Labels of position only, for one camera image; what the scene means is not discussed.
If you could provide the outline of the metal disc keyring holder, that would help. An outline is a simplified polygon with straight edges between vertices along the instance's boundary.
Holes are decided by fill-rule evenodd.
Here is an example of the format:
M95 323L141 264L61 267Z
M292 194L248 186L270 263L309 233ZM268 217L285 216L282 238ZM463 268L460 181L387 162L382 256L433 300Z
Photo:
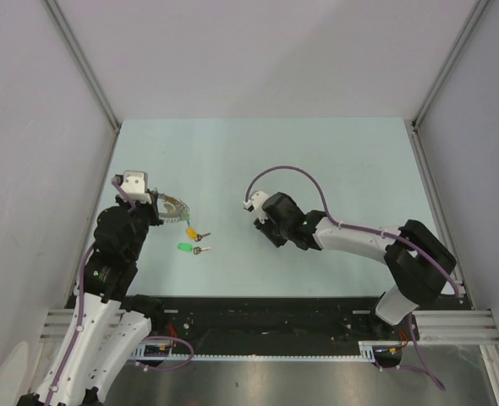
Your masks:
M182 200L168 195L169 202L158 201L157 208L159 216L164 222L186 222L189 220L189 206Z

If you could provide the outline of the green key tag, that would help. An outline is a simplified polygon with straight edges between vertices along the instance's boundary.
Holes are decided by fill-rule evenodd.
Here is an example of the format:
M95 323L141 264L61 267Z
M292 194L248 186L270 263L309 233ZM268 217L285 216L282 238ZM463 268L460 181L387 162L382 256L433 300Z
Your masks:
M183 251L183 252L192 252L194 247L192 244L189 244L189 243L179 243L178 249Z

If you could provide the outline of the yellow key tag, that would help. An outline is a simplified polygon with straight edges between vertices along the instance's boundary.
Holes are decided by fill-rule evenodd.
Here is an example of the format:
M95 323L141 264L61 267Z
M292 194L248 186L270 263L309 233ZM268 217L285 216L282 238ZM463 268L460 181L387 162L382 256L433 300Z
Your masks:
M186 234L191 240L197 241L199 238L199 234L192 228L192 227L187 227L185 229Z

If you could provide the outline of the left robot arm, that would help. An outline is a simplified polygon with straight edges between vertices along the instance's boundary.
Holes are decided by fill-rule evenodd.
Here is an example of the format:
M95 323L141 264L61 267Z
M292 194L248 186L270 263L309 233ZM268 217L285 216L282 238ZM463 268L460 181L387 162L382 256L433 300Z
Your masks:
M145 338L164 332L161 300L126 293L149 229L159 226L155 190L118 189L115 206L97 218L92 246L79 272L69 328L42 383L20 405L101 405L129 356Z

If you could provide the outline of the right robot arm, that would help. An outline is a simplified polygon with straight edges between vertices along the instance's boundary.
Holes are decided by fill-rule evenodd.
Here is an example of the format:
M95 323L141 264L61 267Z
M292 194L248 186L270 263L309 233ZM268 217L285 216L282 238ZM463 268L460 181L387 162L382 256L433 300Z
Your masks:
M385 265L394 286L369 314L370 332L379 339L390 338L419 307L435 303L445 285L458 293L451 279L456 258L422 222L378 229L334 222L326 211L302 212L281 192L257 191L246 199L244 209L256 214L255 228L278 248L292 242L301 250L342 251Z

